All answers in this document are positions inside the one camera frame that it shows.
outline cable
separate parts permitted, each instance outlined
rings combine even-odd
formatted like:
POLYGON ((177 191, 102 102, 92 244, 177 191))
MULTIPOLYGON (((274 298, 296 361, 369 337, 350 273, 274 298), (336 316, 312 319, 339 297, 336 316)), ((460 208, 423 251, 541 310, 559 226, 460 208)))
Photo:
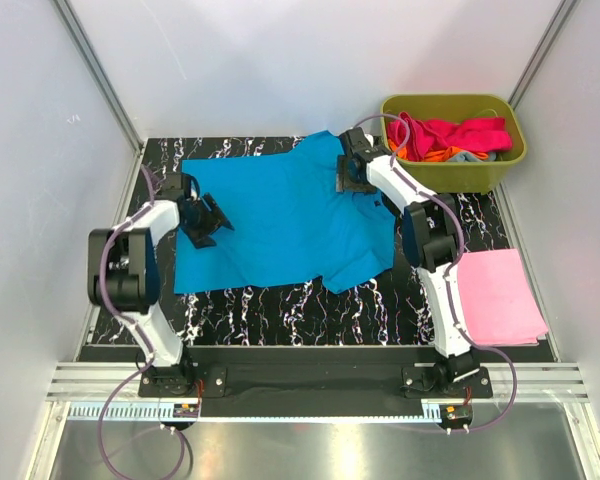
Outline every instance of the cable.
MULTIPOLYGON (((397 167, 397 168, 395 167, 396 155, 398 154, 398 152, 400 150, 402 150, 402 148, 404 148, 407 145, 407 142, 409 141, 409 137, 411 135, 411 131, 409 130, 409 124, 404 119, 398 117, 397 115, 392 115, 390 113, 378 113, 378 114, 370 115, 368 117, 363 118, 355 125, 355 127, 359 127, 362 123, 364 123, 368 120, 371 120, 374 118, 383 118, 383 117, 398 120, 398 121, 402 122, 402 124, 406 128, 406 135, 405 135, 403 142, 391 154, 391 159, 389 160, 389 165, 391 167, 391 170, 394 173, 396 173, 398 175, 398 177, 409 188, 411 188, 413 191, 417 192, 419 195, 423 196, 427 200, 431 200, 433 203, 435 203, 437 206, 439 206, 449 216, 449 218, 451 218, 451 221, 453 222, 453 225, 456 229, 456 233, 458 236, 458 253, 456 255, 455 260, 453 260, 453 262, 451 262, 451 264, 447 267, 447 269, 444 272, 444 279, 445 279, 446 287, 447 287, 446 288, 447 298, 449 299, 449 305, 451 306, 451 315, 453 318, 454 326, 458 329, 458 332, 460 332, 460 335, 462 336, 462 338, 464 338, 469 345, 471 345, 473 348, 475 348, 477 350, 491 352, 491 353, 495 353, 495 354, 499 355, 509 365, 509 368, 511 369, 512 391, 511 391, 511 397, 509 398, 509 402, 507 403, 504 410, 502 412, 500 412, 500 414, 496 418, 485 423, 484 425, 479 425, 479 426, 473 427, 471 429, 471 431, 473 431, 473 432, 480 432, 480 431, 486 430, 486 429, 493 427, 494 425, 497 425, 498 423, 500 423, 504 419, 504 417, 509 413, 511 408, 513 407, 513 403, 516 400, 516 395, 517 395, 517 391, 518 391, 518 376, 516 374, 516 368, 515 368, 515 365, 513 364, 513 361, 509 358, 509 356, 506 353, 504 353, 502 350, 500 350, 499 348, 478 345, 477 343, 475 343, 473 341, 473 339, 471 337, 469 337, 467 332, 462 328, 462 326, 460 324, 460 320, 458 319, 458 315, 456 313, 456 308, 453 303, 453 294, 451 291, 451 280, 449 277, 449 273, 451 272, 451 269, 453 267, 458 265, 458 263, 460 262, 460 259, 462 258, 462 255, 464 255, 464 231, 462 230, 462 225, 460 224, 460 220, 458 220, 458 217, 456 216, 455 212, 451 208, 449 208, 449 206, 446 203, 444 203, 442 200, 438 199, 435 196, 432 196, 426 192, 420 191, 417 188, 417 186, 414 185, 413 182, 409 179, 409 177, 404 173, 404 171, 402 170, 401 167, 397 167)), ((419 430, 419 431, 430 433, 427 430, 419 430)))
MULTIPOLYGON (((149 204, 144 205, 131 218, 127 218, 124 222, 122 222, 118 226, 118 228, 116 228, 114 230, 114 232, 111 234, 111 236, 107 239, 107 242, 104 245, 104 249, 102 250, 102 258, 100 259, 100 269, 98 272, 99 279, 100 279, 100 281, 99 281, 100 295, 102 297, 103 306, 109 311, 109 313, 111 314, 112 317, 118 319, 118 321, 125 323, 127 328, 129 328, 130 330, 135 330, 136 332, 138 332, 138 336, 140 337, 142 342, 145 344, 145 347, 149 351, 149 355, 148 355, 148 358, 146 359, 146 363, 144 364, 144 366, 142 368, 139 368, 137 371, 135 371, 131 375, 129 375, 127 378, 125 378, 120 383, 120 385, 118 385, 113 390, 113 392, 111 392, 111 394, 109 395, 107 400, 104 402, 104 405, 102 407, 100 415, 98 416, 97 434, 98 434, 98 450, 100 451, 100 456, 102 457, 102 460, 103 460, 104 464, 107 466, 107 468, 109 469, 109 471, 116 478, 121 479, 121 480, 133 480, 133 479, 131 477, 128 477, 128 476, 124 475, 123 473, 119 472, 116 469, 116 467, 114 467, 113 464, 111 463, 109 455, 107 454, 107 451, 104 446, 104 439, 103 439, 103 435, 102 435, 104 416, 109 409, 109 405, 111 405, 111 402, 116 397, 116 395, 118 395, 118 393, 120 393, 120 391, 126 385, 128 385, 134 378, 136 378, 138 375, 142 375, 144 372, 149 370, 149 368, 151 368, 151 365, 153 365, 153 361, 155 358, 155 350, 154 350, 153 345, 151 344, 151 341, 147 337, 147 334, 144 332, 144 330, 142 330, 142 327, 138 324, 138 322, 136 320, 134 320, 133 318, 120 312, 113 305, 113 302, 111 301, 111 298, 109 297, 109 292, 107 292, 107 288, 106 288, 106 274, 107 274, 107 261, 109 259, 109 252, 113 248, 113 245, 115 244, 115 241, 117 240, 117 238, 122 234, 123 231, 125 231, 127 228, 131 227, 135 222, 137 222, 144 215, 146 215, 151 210, 151 208, 153 207, 153 204, 155 203, 156 194, 155 194, 155 190, 153 188, 153 184, 151 182, 151 174, 144 165, 140 165, 140 171, 142 172, 142 175, 144 176, 145 180, 147 181, 147 188, 149 189, 149 204)), ((161 425, 159 428, 165 429, 166 427, 164 425, 161 425)), ((173 478, 176 475, 176 473, 178 472, 178 470, 180 470, 180 467, 182 466, 182 462, 184 461, 184 451, 185 451, 185 445, 187 443, 186 438, 180 431, 176 430, 174 427, 171 427, 170 431, 171 431, 172 435, 175 434, 178 437, 178 439, 180 440, 180 457, 176 463, 176 466, 173 468, 173 470, 171 470, 171 472, 169 472, 166 476, 162 477, 160 480, 170 480, 171 478, 173 478)))

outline blue towel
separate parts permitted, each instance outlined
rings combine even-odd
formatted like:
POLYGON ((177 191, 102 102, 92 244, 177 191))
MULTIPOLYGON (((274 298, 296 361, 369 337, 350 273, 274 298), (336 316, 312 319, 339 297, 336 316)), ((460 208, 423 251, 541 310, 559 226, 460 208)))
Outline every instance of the blue towel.
POLYGON ((394 217, 380 192, 337 193, 340 140, 316 133, 289 153, 185 160, 235 227, 196 250, 179 230, 175 293, 302 283, 340 293, 393 266, 394 217))

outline plastic bin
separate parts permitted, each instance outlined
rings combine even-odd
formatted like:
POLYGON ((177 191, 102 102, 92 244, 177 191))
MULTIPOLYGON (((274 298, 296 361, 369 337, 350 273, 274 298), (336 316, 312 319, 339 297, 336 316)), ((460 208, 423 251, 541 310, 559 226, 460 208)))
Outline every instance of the plastic bin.
MULTIPOLYGON (((395 95, 382 105, 382 113, 408 112, 418 120, 440 118, 460 123, 474 117, 504 117, 513 148, 501 152, 493 162, 424 163, 401 160, 402 167, 426 187, 440 193, 487 193, 502 180, 507 170, 527 153, 527 144, 511 106, 494 95, 395 95)), ((382 119, 382 138, 386 146, 387 125, 382 119)))

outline reflective surface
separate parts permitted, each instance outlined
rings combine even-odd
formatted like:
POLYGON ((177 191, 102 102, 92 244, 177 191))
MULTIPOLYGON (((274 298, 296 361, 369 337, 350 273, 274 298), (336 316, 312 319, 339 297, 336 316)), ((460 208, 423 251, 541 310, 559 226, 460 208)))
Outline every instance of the reflective surface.
MULTIPOLYGON (((497 414, 477 406, 476 424, 497 414)), ((109 452, 151 423, 105 425, 109 452)), ((175 478, 188 479, 583 479, 564 412, 556 405, 517 405, 498 426, 470 435, 423 434, 408 425, 197 424, 185 431, 195 455, 175 478)), ((180 448, 152 432, 112 461, 137 480, 175 465, 180 448)), ((95 422, 68 422, 53 479, 112 478, 98 455, 95 422)))

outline black marble table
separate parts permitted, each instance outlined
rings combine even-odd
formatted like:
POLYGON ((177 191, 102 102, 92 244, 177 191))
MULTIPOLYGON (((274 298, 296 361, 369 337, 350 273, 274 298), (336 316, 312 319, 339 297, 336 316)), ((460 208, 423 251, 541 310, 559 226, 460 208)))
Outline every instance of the black marble table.
MULTIPOLYGON (((150 139, 143 163, 158 177, 179 171, 187 158, 240 157, 289 151, 301 137, 150 139)), ((144 179, 136 182, 129 213, 147 200, 144 179)), ((493 195, 457 195, 467 250, 508 248, 493 195)), ((402 255, 396 231, 392 270, 341 294, 319 278, 297 285, 233 288, 175 295, 175 233, 162 240, 157 260, 165 316, 193 345, 418 345, 433 339, 427 299, 402 255)), ((106 312, 89 332, 91 345, 132 345, 134 340, 106 312)))

